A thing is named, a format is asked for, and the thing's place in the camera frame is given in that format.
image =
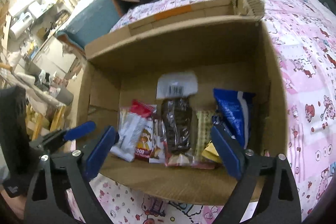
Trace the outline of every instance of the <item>pink bedsheet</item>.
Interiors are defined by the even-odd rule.
[[[113,27],[206,0],[161,0],[130,10]],[[295,176],[302,219],[314,208],[336,169],[336,17],[318,0],[263,0],[287,96],[287,157]],[[221,207],[169,202],[165,216],[151,215],[153,198],[99,175],[91,186],[112,221],[121,223],[210,224]],[[73,201],[71,191],[69,198]],[[80,213],[71,202],[74,216]],[[253,213],[251,205],[245,218]]]

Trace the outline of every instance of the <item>orange tape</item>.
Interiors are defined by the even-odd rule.
[[[177,8],[171,9],[171,10],[167,10],[167,11],[158,13],[158,14],[154,15],[154,19],[155,20],[160,20],[160,19],[164,19],[164,18],[167,18],[167,17],[172,17],[172,16],[188,13],[188,12],[191,12],[191,11],[192,11],[191,5],[181,6],[181,7],[177,7]]]

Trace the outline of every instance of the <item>cartoon print fabric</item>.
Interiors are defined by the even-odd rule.
[[[124,15],[112,30],[199,1],[206,0],[160,0],[140,5]],[[336,169],[333,149],[336,146],[336,17],[318,0],[263,1],[262,20],[273,42],[287,97],[287,157],[299,191],[302,219],[305,219],[327,193]],[[130,189],[121,185],[118,185],[120,191],[119,188],[102,190],[95,182],[91,185],[104,209],[119,221],[115,223],[210,224],[221,209],[169,202],[166,216],[155,216],[146,213],[147,195],[143,193],[131,195]],[[112,202],[107,199],[109,195],[113,197]]]

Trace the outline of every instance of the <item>patterned bedsheet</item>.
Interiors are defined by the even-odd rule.
[[[113,30],[174,7],[205,0],[160,0],[130,10]],[[302,219],[312,211],[336,169],[336,17],[318,0],[263,0],[287,96],[288,150]],[[102,175],[91,186],[114,223],[211,224],[221,207],[155,200]],[[71,191],[74,216],[81,218]],[[153,213],[159,202],[164,213]],[[251,203],[244,218],[251,217]]]

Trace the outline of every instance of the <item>silver bolt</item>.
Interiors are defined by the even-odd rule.
[[[80,150],[75,150],[75,151],[72,152],[72,155],[73,155],[74,157],[78,157],[81,153],[82,153],[82,152],[81,152]]]
[[[41,157],[41,161],[47,161],[49,159],[49,156],[48,155],[43,155]]]
[[[254,152],[253,152],[253,150],[251,150],[251,149],[246,149],[246,150],[245,150],[245,154],[248,155],[248,156],[253,156],[253,155],[254,155]]]
[[[286,156],[284,154],[279,154],[278,157],[281,160],[285,160],[286,159]]]

